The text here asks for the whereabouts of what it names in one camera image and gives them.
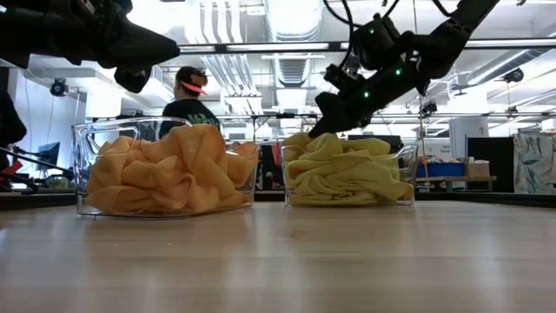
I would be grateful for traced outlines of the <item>white ceiling pipes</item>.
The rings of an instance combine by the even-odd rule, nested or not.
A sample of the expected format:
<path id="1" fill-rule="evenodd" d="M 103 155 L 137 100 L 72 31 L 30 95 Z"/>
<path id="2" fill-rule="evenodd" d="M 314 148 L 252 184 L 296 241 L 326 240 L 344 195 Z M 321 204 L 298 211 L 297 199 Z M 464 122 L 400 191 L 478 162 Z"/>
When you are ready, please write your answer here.
<path id="1" fill-rule="evenodd" d="M 221 87 L 221 101 L 235 114 L 263 112 L 245 54 L 226 54 L 230 43 L 242 43 L 239 0 L 186 0 L 185 37 L 189 44 L 208 46 L 201 60 Z"/>

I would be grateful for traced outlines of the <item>cardboard box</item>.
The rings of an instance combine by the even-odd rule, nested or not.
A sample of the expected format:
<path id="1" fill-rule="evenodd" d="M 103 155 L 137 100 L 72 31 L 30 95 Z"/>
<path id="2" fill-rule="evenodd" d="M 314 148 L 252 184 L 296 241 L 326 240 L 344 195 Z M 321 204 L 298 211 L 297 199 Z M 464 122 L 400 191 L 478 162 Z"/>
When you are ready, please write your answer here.
<path id="1" fill-rule="evenodd" d="M 490 176 L 490 163 L 485 160 L 474 161 L 466 164 L 466 176 Z"/>

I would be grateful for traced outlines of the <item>small computer monitor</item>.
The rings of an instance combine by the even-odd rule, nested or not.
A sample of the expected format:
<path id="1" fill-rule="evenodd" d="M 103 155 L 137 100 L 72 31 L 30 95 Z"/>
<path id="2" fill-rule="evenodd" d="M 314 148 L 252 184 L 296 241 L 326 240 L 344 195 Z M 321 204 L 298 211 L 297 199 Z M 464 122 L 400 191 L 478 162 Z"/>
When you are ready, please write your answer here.
<path id="1" fill-rule="evenodd" d="M 57 166 L 57 159 L 60 150 L 60 143 L 47 143 L 45 145 L 41 145 L 38 148 L 36 160 L 44 163 L 38 164 L 36 166 L 36 170 L 43 171 L 43 170 L 50 170 L 53 167 Z"/>

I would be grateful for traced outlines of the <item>silver spiral duct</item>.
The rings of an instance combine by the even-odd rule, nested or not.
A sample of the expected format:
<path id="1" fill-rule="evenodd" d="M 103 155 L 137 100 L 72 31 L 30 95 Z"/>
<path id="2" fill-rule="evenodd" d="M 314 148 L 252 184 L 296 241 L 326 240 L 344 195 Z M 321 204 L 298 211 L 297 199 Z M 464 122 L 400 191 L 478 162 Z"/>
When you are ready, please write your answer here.
<path id="1" fill-rule="evenodd" d="M 535 58 L 545 55 L 552 48 L 510 50 L 486 65 L 471 72 L 467 76 L 466 83 L 469 86 L 481 85 L 494 78 L 501 77 L 506 73 L 519 68 L 521 65 L 532 61 Z"/>

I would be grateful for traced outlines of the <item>silver round ventilation duct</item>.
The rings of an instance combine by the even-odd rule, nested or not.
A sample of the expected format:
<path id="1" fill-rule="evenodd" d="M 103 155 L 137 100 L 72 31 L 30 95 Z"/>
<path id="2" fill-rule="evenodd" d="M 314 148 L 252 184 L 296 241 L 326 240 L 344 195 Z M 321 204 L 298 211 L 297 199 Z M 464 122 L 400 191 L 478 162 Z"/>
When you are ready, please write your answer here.
<path id="1" fill-rule="evenodd" d="M 263 0 L 271 42 L 313 42 L 322 20 L 321 0 Z M 303 114 L 313 68 L 309 52 L 274 53 L 275 101 L 281 113 Z"/>

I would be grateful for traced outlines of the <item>leaf patterned curtain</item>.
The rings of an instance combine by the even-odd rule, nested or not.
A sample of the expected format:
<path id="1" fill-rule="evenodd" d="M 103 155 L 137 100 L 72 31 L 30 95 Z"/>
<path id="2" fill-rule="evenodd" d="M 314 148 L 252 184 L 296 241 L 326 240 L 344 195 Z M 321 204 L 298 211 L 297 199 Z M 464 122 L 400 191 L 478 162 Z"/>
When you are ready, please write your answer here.
<path id="1" fill-rule="evenodd" d="M 513 135 L 513 188 L 517 194 L 556 195 L 556 134 Z"/>

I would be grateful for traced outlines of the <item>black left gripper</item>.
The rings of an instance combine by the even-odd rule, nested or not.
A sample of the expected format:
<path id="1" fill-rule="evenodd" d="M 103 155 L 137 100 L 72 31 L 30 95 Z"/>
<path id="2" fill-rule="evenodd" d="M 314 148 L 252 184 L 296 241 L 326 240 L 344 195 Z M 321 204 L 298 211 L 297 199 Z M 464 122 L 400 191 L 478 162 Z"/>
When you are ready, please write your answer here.
<path id="1" fill-rule="evenodd" d="M 114 79 L 126 91 L 138 94 L 150 79 L 153 65 L 180 55 L 175 40 L 127 19 L 131 0 L 68 0 L 76 30 L 69 38 L 68 60 L 98 62 L 116 68 Z M 124 35 L 124 56 L 119 41 Z"/>

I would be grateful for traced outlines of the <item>blue storage bin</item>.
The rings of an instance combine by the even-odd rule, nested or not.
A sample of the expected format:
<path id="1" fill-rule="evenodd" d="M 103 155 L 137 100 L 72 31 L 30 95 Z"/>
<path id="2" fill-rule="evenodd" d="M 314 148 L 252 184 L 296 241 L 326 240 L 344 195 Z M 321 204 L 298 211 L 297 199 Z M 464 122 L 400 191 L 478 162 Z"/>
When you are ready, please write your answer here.
<path id="1" fill-rule="evenodd" d="M 437 176 L 464 176 L 464 163 L 428 163 L 427 165 L 420 163 L 417 167 L 416 176 L 418 178 Z"/>

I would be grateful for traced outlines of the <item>black panel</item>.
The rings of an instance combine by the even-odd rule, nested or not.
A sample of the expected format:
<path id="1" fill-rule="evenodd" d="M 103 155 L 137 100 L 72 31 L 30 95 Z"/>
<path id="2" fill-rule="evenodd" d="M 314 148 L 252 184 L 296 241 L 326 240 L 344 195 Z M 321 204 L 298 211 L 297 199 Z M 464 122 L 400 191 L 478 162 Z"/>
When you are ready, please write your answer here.
<path id="1" fill-rule="evenodd" d="M 488 161 L 489 173 L 496 176 L 493 192 L 514 193 L 513 152 L 511 137 L 469 137 L 467 155 L 475 161 Z"/>

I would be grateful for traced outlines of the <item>wooden bench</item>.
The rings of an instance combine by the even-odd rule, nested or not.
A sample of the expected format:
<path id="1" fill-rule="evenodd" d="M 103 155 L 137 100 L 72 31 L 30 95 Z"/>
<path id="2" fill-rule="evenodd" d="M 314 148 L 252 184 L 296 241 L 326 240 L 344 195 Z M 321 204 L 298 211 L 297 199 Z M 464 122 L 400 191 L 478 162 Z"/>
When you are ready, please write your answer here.
<path id="1" fill-rule="evenodd" d="M 497 180 L 496 176 L 433 176 L 433 177 L 420 177 L 416 179 L 416 183 L 424 183 L 427 187 L 431 185 L 440 186 L 445 184 L 448 193 L 453 192 L 454 182 L 465 183 L 487 183 L 487 190 L 493 190 L 493 182 Z"/>

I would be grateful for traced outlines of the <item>white pillar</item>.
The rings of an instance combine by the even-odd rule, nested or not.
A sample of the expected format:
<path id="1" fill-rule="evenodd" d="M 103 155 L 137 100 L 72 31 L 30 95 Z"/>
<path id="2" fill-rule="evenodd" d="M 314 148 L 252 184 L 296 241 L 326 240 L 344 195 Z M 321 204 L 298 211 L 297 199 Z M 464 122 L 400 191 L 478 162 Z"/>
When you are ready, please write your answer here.
<path id="1" fill-rule="evenodd" d="M 448 130 L 453 158 L 467 157 L 468 138 L 489 137 L 486 117 L 452 118 Z"/>

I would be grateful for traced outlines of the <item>long black ceiling light bar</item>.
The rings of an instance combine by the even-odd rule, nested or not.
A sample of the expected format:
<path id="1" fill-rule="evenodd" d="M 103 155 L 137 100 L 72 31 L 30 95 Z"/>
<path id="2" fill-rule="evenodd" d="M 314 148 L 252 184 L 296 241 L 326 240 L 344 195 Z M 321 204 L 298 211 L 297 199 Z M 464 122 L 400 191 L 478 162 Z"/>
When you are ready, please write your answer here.
<path id="1" fill-rule="evenodd" d="M 182 55 L 342 52 L 348 42 L 268 42 L 181 44 Z M 472 39 L 464 50 L 556 49 L 556 37 Z"/>

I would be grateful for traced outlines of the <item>clear plastic basket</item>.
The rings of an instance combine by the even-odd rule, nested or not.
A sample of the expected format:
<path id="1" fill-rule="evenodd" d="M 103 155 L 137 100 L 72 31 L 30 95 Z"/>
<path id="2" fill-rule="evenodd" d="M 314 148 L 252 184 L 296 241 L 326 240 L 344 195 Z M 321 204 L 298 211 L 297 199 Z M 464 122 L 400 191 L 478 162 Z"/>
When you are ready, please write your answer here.
<path id="1" fill-rule="evenodd" d="M 407 182 L 415 184 L 416 171 L 417 171 L 417 161 L 415 155 L 415 147 L 407 146 L 402 148 L 402 150 L 396 154 L 390 155 L 393 159 L 397 160 L 397 164 L 400 167 L 400 172 Z M 286 187 L 285 181 L 285 167 L 290 161 L 284 162 L 283 172 L 284 172 L 284 183 L 286 188 L 286 203 L 291 207 L 333 207 L 333 206 L 293 206 L 288 203 L 287 194 L 289 192 L 294 192 Z M 374 207 L 374 206 L 391 206 L 391 205 L 411 205 L 414 202 L 414 197 L 412 200 L 398 201 L 395 203 L 377 203 L 375 205 L 363 205 L 363 206 L 341 206 L 341 207 Z"/>
<path id="2" fill-rule="evenodd" d="M 170 130 L 179 126 L 193 126 L 187 120 L 174 117 L 138 117 L 103 121 L 96 123 L 84 123 L 73 126 L 72 139 L 74 151 L 74 182 L 76 186 L 77 205 L 76 209 L 80 215 L 99 215 L 99 216 L 144 216 L 144 217 L 178 217 L 178 216 L 198 216 L 218 211 L 232 210 L 246 207 L 218 206 L 212 210 L 197 211 L 186 206 L 183 210 L 172 211 L 168 214 L 140 214 L 140 215 L 116 215 L 103 213 L 93 206 L 86 203 L 87 187 L 89 182 L 89 170 L 101 155 L 101 148 L 106 143 L 113 143 L 119 137 L 129 137 L 135 141 L 156 142 L 162 140 Z M 231 150 L 231 145 L 225 142 L 226 150 Z"/>

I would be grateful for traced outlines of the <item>person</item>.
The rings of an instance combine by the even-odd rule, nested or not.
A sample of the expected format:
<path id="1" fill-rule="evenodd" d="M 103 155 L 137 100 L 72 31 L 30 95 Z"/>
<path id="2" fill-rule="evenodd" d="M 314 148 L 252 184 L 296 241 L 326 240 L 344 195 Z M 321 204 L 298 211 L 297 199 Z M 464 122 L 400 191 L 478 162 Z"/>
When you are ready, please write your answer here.
<path id="1" fill-rule="evenodd" d="M 221 131 L 221 124 L 215 114 L 200 100 L 205 94 L 208 77 L 204 70 L 183 66 L 175 74 L 174 101 L 168 103 L 163 117 L 187 120 L 191 124 L 209 124 Z"/>

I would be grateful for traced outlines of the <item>black lattice stand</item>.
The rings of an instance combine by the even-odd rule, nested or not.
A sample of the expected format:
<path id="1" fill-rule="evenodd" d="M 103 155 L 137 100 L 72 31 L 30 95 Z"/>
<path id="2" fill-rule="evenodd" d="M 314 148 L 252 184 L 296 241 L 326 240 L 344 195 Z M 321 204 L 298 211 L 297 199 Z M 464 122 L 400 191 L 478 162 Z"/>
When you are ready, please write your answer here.
<path id="1" fill-rule="evenodd" d="M 263 124 L 265 124 L 265 122 L 267 121 L 266 117 L 264 115 L 252 115 L 251 116 L 251 120 L 252 120 L 252 126 L 253 126 L 253 139 L 252 141 L 254 143 L 256 143 L 258 145 L 258 158 L 257 158 L 257 165 L 255 168 L 255 193 L 257 193 L 260 190 L 263 190 L 263 182 L 262 182 L 262 172 L 263 172 L 263 166 L 261 165 L 261 160 L 262 160 L 262 150 L 261 150 L 261 146 L 260 144 L 258 144 L 257 141 L 257 131 L 261 128 L 261 126 Z"/>

